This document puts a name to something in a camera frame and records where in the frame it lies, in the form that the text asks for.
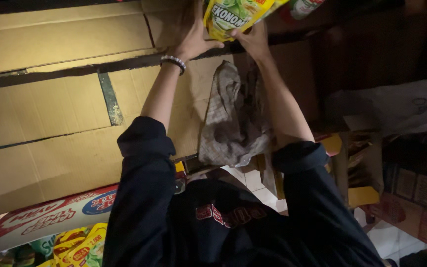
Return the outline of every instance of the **bracelet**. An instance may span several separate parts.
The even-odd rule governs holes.
[[[186,64],[182,62],[179,58],[173,57],[173,56],[162,56],[161,57],[161,64],[163,62],[169,62],[175,65],[178,65],[179,68],[181,68],[181,74],[179,76],[182,76],[184,74],[184,71],[186,70]]]

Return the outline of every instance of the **rolled-up sleeve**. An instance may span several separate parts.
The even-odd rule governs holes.
[[[284,173],[291,226],[303,240],[310,266],[384,266],[375,247],[345,207],[325,165],[320,143],[292,143],[273,154]]]
[[[110,215],[104,267],[153,266],[162,257],[169,202],[175,192],[174,144],[163,124],[138,117],[118,138],[123,167]]]

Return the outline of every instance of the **hand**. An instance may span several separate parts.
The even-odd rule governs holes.
[[[224,47],[224,44],[220,41],[204,40],[204,24],[202,22],[202,0],[195,0],[193,3],[193,21],[191,14],[183,16],[183,18],[188,18],[191,20],[184,21],[182,27],[182,41],[178,46],[168,50],[168,55],[180,58],[183,62],[187,62],[188,60],[196,58],[200,54],[212,48]]]
[[[241,33],[239,29],[230,31],[230,36],[239,40],[246,52],[256,61],[271,58],[268,46],[268,30],[264,21],[253,25],[249,34]]]

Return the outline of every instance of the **checkered cloth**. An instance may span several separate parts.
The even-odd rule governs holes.
[[[258,85],[262,82],[254,79],[242,85],[237,68],[225,60],[213,79],[199,160],[212,165],[246,165],[267,148],[272,136],[261,114],[262,87]]]

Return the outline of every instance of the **person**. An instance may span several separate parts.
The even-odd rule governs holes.
[[[203,30],[197,4],[193,26],[168,55],[186,62],[223,47],[204,41]],[[175,148],[166,132],[181,68],[163,63],[140,117],[118,139],[124,160],[103,266],[384,266],[325,170],[328,156],[278,72],[265,24],[231,35],[264,79],[279,148],[272,162],[284,173],[289,216],[215,179],[174,194]]]

